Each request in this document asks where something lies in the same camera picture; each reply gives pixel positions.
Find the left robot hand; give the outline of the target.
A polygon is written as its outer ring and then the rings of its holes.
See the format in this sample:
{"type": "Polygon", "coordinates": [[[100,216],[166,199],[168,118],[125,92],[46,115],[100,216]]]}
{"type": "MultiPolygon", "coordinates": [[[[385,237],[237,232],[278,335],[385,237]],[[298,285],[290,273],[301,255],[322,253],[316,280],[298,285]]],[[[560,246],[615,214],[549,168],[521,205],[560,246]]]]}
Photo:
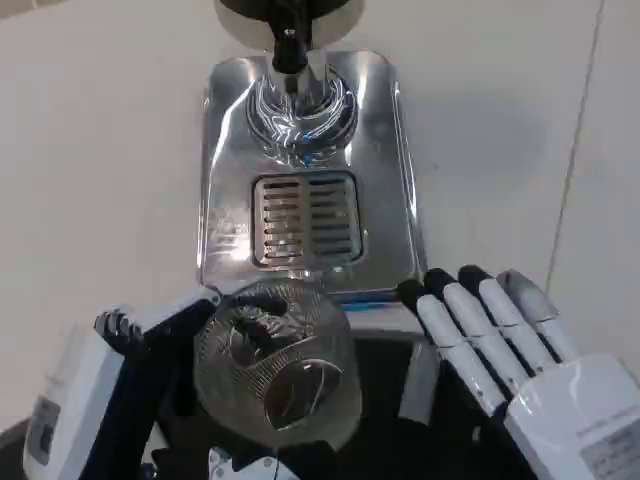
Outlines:
{"type": "Polygon", "coordinates": [[[113,308],[72,329],[27,424],[28,479],[293,479],[275,455],[234,467],[215,447],[151,446],[181,352],[216,311],[203,289],[151,311],[113,308]]]}

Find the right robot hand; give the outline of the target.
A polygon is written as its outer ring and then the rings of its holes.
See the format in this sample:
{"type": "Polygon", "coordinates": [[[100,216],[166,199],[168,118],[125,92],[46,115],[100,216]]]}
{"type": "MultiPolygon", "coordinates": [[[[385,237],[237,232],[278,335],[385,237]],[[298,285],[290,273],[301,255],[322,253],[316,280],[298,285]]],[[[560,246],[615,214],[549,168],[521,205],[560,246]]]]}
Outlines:
{"type": "Polygon", "coordinates": [[[468,264],[396,291],[440,360],[432,430],[448,477],[638,477],[637,378],[579,352],[534,281],[468,264]]]}

